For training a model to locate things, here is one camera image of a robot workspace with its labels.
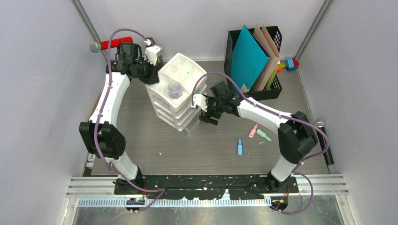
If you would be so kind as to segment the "clear jar of pins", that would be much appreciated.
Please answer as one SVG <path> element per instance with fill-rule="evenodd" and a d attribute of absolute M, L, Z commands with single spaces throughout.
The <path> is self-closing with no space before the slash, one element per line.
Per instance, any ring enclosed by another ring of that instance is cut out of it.
<path fill-rule="evenodd" d="M 182 96 L 182 85 L 180 82 L 168 84 L 168 95 L 171 99 L 179 99 Z"/>

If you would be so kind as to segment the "white plastic drawer unit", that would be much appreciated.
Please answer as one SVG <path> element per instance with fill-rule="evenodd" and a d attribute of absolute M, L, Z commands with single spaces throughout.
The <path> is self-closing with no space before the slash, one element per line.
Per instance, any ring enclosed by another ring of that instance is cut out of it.
<path fill-rule="evenodd" d="M 199 128 L 200 109 L 191 108 L 191 96 L 206 93 L 207 72 L 195 61 L 177 53 L 159 71 L 159 83 L 146 85 L 156 116 L 192 136 Z"/>

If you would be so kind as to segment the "black mesh file organizer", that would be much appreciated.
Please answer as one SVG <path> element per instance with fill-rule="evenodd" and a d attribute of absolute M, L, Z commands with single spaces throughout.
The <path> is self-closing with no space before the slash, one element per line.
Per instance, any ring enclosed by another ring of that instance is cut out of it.
<path fill-rule="evenodd" d="M 282 34 L 278 26 L 244 27 L 230 30 L 224 61 L 224 72 L 238 87 L 255 100 L 279 97 L 282 86 L 276 76 Z"/>

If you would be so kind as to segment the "green illustrated book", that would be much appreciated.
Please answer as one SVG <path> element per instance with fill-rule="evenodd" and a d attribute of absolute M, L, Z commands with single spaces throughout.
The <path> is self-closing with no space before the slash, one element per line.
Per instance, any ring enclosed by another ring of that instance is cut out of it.
<path fill-rule="evenodd" d="M 273 82 L 273 80 L 275 79 L 275 76 L 276 76 L 277 71 L 278 71 L 278 69 L 279 69 L 279 65 L 280 65 L 280 64 L 277 63 L 277 65 L 276 65 L 275 69 L 273 70 L 273 72 L 272 72 L 272 74 L 271 74 L 269 80 L 267 81 L 267 84 L 266 84 L 266 86 L 265 86 L 266 89 L 270 89 L 270 87 L 271 87 L 271 85 L 272 85 L 272 82 Z"/>

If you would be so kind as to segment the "pink cardboard folder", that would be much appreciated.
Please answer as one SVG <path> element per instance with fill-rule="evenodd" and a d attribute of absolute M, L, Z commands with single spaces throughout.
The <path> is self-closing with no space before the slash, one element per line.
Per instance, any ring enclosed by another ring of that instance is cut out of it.
<path fill-rule="evenodd" d="M 261 71 L 259 72 L 259 76 L 257 77 L 256 81 L 252 85 L 250 92 L 262 91 L 265 88 L 267 81 L 269 80 L 273 70 L 280 60 L 280 55 L 276 44 L 264 25 L 260 27 L 258 24 L 256 24 L 253 36 L 263 48 L 265 53 L 268 54 L 268 57 L 266 57 L 264 60 L 261 60 Z"/>

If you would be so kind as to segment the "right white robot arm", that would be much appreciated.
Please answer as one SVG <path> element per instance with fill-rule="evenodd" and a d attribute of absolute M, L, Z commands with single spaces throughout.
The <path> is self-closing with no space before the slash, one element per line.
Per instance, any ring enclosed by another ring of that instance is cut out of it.
<path fill-rule="evenodd" d="M 300 111 L 294 114 L 276 111 L 252 97 L 236 93 L 225 82 L 217 83 L 211 92 L 212 96 L 194 94 L 191 98 L 192 108 L 201 109 L 201 121 L 217 125 L 222 113 L 233 114 L 277 134 L 281 155 L 265 181 L 270 191 L 281 192 L 296 166 L 318 143 L 307 116 Z"/>

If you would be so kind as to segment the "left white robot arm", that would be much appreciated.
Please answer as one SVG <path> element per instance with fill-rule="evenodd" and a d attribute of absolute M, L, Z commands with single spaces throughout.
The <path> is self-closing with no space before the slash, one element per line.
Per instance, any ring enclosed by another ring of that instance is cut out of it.
<path fill-rule="evenodd" d="M 118 174 L 115 182 L 118 187 L 127 188 L 133 194 L 143 190 L 144 179 L 140 168 L 125 151 L 126 139 L 117 129 L 117 117 L 132 79 L 137 78 L 148 85 L 159 82 L 161 51 L 160 46 L 151 43 L 144 51 L 135 43 L 118 44 L 115 59 L 108 58 L 106 81 L 98 104 L 89 120 L 79 125 L 87 151 Z"/>

